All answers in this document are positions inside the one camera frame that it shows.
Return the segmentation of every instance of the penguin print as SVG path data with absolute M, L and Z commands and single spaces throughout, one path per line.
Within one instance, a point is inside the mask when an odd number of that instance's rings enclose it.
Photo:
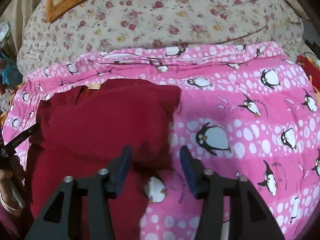
M 239 68 L 240 68 L 239 64 L 229 63 L 229 64 L 227 64 L 227 65 L 228 65 L 229 67 L 233 68 L 233 69 L 239 69 Z
M 46 67 L 44 69 L 44 74 L 48 77 L 48 76 L 51 76 L 50 73 L 49 73 L 49 67 Z
M 71 63 L 71 64 L 67 64 L 67 68 L 69 70 L 69 72 L 74 75 L 75 73 L 78 72 L 77 68 L 76 68 L 76 65 Z
M 247 45 L 235 45 L 236 50 L 247 50 Z
M 13 128 L 17 128 L 19 122 L 20 122 L 20 120 L 19 120 L 18 118 L 14 119 L 14 120 L 12 121 L 12 127 L 13 127 Z
M 318 109 L 316 101 L 313 99 L 311 95 L 308 94 L 308 92 L 305 89 L 303 90 L 306 92 L 306 95 L 304 96 L 304 102 L 302 103 L 302 105 L 307 106 L 311 112 L 316 112 Z
M 50 97 L 51 97 L 50 94 L 46 94 L 46 95 L 44 96 L 43 100 L 44 100 L 44 101 L 47 101 L 47 100 L 50 99 Z
M 169 71 L 168 66 L 159 66 L 157 67 L 158 72 L 163 73 Z
M 29 100 L 29 93 L 22 94 L 23 101 L 27 102 Z
M 257 48 L 257 57 L 261 54 L 263 54 L 263 51 L 267 48 L 266 45 L 263 45 L 262 47 L 260 48 Z
M 159 177 L 151 177 L 144 185 L 144 193 L 148 198 L 148 204 L 161 203 L 167 196 L 167 189 Z
M 247 98 L 245 101 L 243 101 L 243 105 L 239 105 L 239 107 L 248 109 L 251 113 L 254 114 L 254 117 L 259 117 L 261 115 L 260 110 L 258 109 L 255 102 L 253 102 L 250 98 L 248 98 L 247 95 L 244 94 L 244 96 Z
M 294 199 L 293 208 L 292 208 L 292 210 L 291 210 L 291 220 L 290 220 L 290 223 L 292 223 L 292 221 L 298 216 L 299 202 L 300 202 L 300 198 L 299 198 L 299 197 L 296 197 L 296 198 Z
M 167 47 L 165 48 L 164 55 L 166 57 L 170 57 L 170 56 L 179 57 L 185 51 L 186 51 L 186 48 L 182 48 L 182 47 Z
M 212 150 L 222 150 L 231 152 L 227 134 L 219 126 L 208 126 L 209 122 L 196 134 L 196 143 L 212 155 L 217 155 Z
M 292 127 L 289 128 L 287 131 L 284 131 L 283 129 L 280 138 L 284 145 L 290 147 L 292 150 L 297 149 L 296 138 L 294 136 L 294 130 Z
M 279 77 L 274 69 L 266 70 L 264 69 L 262 72 L 262 76 L 260 77 L 262 84 L 266 85 L 269 88 L 275 89 L 275 86 L 280 86 Z
M 263 160 L 263 162 L 266 165 L 266 172 L 264 173 L 264 181 L 259 182 L 258 185 L 261 187 L 267 186 L 269 192 L 274 197 L 276 195 L 278 183 L 276 182 L 276 179 L 273 175 L 272 170 L 270 169 L 269 164 L 265 160 Z
M 320 177 L 320 148 L 318 148 L 319 157 L 316 159 L 316 165 L 311 169 Z
M 189 85 L 193 85 L 193 86 L 196 86 L 201 89 L 203 89 L 204 87 L 209 87 L 209 86 L 212 87 L 210 80 L 208 78 L 203 78 L 203 77 L 188 79 L 187 83 Z

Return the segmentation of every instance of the red fabric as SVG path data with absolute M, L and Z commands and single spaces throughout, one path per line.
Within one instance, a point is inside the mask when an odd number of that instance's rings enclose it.
M 320 70 L 317 69 L 307 58 L 299 55 L 297 57 L 298 64 L 303 68 L 305 71 L 308 79 L 312 76 L 312 85 L 320 91 Z
M 77 87 L 41 101 L 36 116 L 41 130 L 30 138 L 27 163 L 33 216 L 65 176 L 92 176 L 130 145 L 135 169 L 109 204 L 116 239 L 138 239 L 147 206 L 143 185 L 149 172 L 171 167 L 168 127 L 179 98 L 176 86 L 119 79 L 99 90 Z

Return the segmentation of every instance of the floral bedding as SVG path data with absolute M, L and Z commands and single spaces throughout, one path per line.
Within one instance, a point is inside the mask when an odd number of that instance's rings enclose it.
M 45 3 L 24 31 L 17 58 L 23 75 L 111 49 L 276 41 L 292 61 L 308 50 L 302 20 L 284 0 L 88 0 L 52 24 Z

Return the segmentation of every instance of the pink penguin blanket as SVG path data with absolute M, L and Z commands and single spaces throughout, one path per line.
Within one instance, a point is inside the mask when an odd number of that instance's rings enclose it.
M 149 204 L 140 221 L 141 239 L 194 239 L 202 202 L 188 190 L 179 160 L 182 145 L 221 176 L 246 175 L 287 240 L 303 229 L 320 197 L 320 113 L 303 69 L 276 43 L 123 49 L 39 69 L 28 74 L 14 98 L 4 140 L 34 124 L 40 100 L 115 78 L 182 90 L 169 127 L 174 172 L 150 178 L 143 189 Z M 17 148 L 24 167 L 28 148 L 28 141 Z M 226 200 L 223 240 L 228 219 Z

